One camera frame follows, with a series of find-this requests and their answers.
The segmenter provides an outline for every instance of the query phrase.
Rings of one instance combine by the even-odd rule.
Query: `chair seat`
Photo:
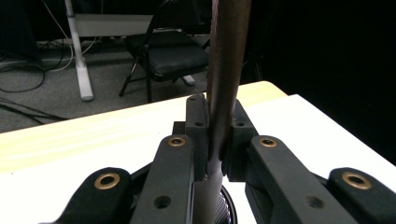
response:
[[[209,62],[209,54],[198,46],[150,49],[148,54],[150,69],[157,81],[173,79],[187,70],[204,70]]]
[[[130,35],[125,38],[125,46],[135,56],[145,35]],[[153,33],[148,41],[150,48],[171,48],[196,45],[188,36],[178,31]]]

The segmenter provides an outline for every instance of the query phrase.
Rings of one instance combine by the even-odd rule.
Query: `metal rod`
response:
[[[194,224],[213,223],[221,189],[221,160],[233,118],[251,0],[213,0],[207,100],[210,108],[207,180],[194,192]]]

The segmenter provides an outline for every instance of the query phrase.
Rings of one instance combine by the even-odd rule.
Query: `black chair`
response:
[[[194,0],[168,0],[153,15],[143,35],[130,35],[125,45],[134,57],[131,73],[125,79],[120,96],[132,81],[146,80],[148,102],[152,102],[151,80],[163,82],[207,70],[208,53],[185,33],[176,30],[155,32],[159,28],[182,29],[201,25]],[[143,65],[146,76],[132,79],[137,64]]]

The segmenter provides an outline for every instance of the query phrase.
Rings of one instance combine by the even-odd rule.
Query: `gray carpet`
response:
[[[87,48],[91,41],[83,42],[83,48]],[[59,59],[62,51],[60,49],[43,49],[41,57],[43,66],[51,67],[56,62],[48,62],[45,59]],[[65,58],[70,55],[69,49],[65,49]],[[100,40],[84,54],[88,71],[90,74],[94,100],[83,102],[79,96],[78,80],[74,61],[64,70],[48,72],[44,83],[35,90],[8,93],[0,91],[0,97],[6,98],[19,105],[25,105],[34,109],[75,119],[89,115],[105,113],[122,108],[143,105],[147,103],[146,83],[144,80],[130,83],[125,95],[119,97],[120,88],[132,66],[132,56],[126,51],[121,39]],[[10,61],[16,59],[5,58],[0,62],[0,68],[9,66]],[[138,66],[134,77],[144,75]],[[194,94],[206,90],[206,73],[192,75],[196,83],[194,86],[186,85],[182,79],[176,83],[152,81],[153,101],[159,102],[180,96]],[[15,69],[0,73],[0,88],[17,91],[30,89],[37,85],[42,78],[42,73],[33,67]],[[28,110],[11,104],[21,111]],[[44,123],[53,120],[41,119]],[[6,111],[0,107],[0,133],[15,131],[19,129],[37,126],[38,123],[14,112]]]

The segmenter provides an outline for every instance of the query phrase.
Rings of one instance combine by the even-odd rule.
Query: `dark rod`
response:
[[[209,160],[207,180],[195,183],[194,224],[214,223],[221,189],[221,158],[241,77],[251,0],[213,0],[207,80]]]

